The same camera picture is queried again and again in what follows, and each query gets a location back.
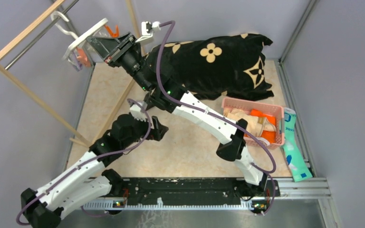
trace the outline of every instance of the black pillow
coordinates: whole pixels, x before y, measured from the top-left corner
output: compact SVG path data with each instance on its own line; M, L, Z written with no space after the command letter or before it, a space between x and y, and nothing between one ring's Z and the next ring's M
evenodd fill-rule
M264 45L272 40L259 34L214 37L208 40L168 43L162 55L161 74L171 77L198 99L220 95L257 101L273 96L265 82ZM160 45L146 56L146 67L156 71ZM149 76L149 81L156 81Z

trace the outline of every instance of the beige tabletop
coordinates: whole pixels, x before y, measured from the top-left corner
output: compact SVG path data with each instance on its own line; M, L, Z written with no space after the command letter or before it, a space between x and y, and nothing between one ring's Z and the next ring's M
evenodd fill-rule
M265 80L272 84L275 96L260 102L285 106L274 62L267 60L264 71ZM121 68L97 64L77 129L88 140L93 140L130 80L130 76ZM135 84L128 98L142 100L143 97L144 91ZM203 102L222 113L222 99L223 96L215 101ZM129 105L124 102L117 116L128 111ZM169 127L164 138L160 142L143 142L130 154L109 165L109 169L114 169L123 177L242 177L232 162L216 155L219 142L209 132L182 117L157 108L149 110L149 115L157 116L161 124ZM266 170L272 169L272 163L262 148L249 146L248 149L258 166ZM68 166L85 152L86 148L74 144ZM278 148L270 152L277 164L277 170L272 176L291 177L283 150Z

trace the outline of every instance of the orange clip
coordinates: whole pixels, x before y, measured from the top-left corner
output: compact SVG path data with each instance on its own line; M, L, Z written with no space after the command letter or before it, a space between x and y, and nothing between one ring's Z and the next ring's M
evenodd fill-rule
M112 38L119 37L119 30L118 25L115 26L115 33L113 33L108 25L104 25L104 27L107 29L107 32L110 34Z
M76 59L82 63L85 67L91 67L92 65L90 64L89 59L86 56L86 53L83 51L83 49L81 48L76 48L77 53L79 54L78 57L76 57Z

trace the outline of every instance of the teal package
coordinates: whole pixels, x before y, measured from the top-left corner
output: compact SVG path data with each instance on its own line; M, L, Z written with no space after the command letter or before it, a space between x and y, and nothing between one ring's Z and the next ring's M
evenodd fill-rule
M282 147L285 151L288 166L292 171L293 179L295 182L298 182L313 176L311 175L310 170L308 170L303 155L296 145L296 117L296 112L293 109L285 108L285 144L283 144Z

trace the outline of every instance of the pink basket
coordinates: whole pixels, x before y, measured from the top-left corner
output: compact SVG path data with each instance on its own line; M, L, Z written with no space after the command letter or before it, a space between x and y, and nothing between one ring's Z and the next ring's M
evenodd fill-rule
M223 99L221 104L222 108L238 108L246 111L248 114L250 111L255 108L264 114L272 115L276 118L276 136L275 143L271 143L267 146L268 149L275 149L282 146L285 143L285 120L284 120L284 109L282 106L272 105L272 104L264 104L260 102L246 101L241 99L235 99L226 97ZM244 137L247 145L250 146L260 146L254 140L249 137Z

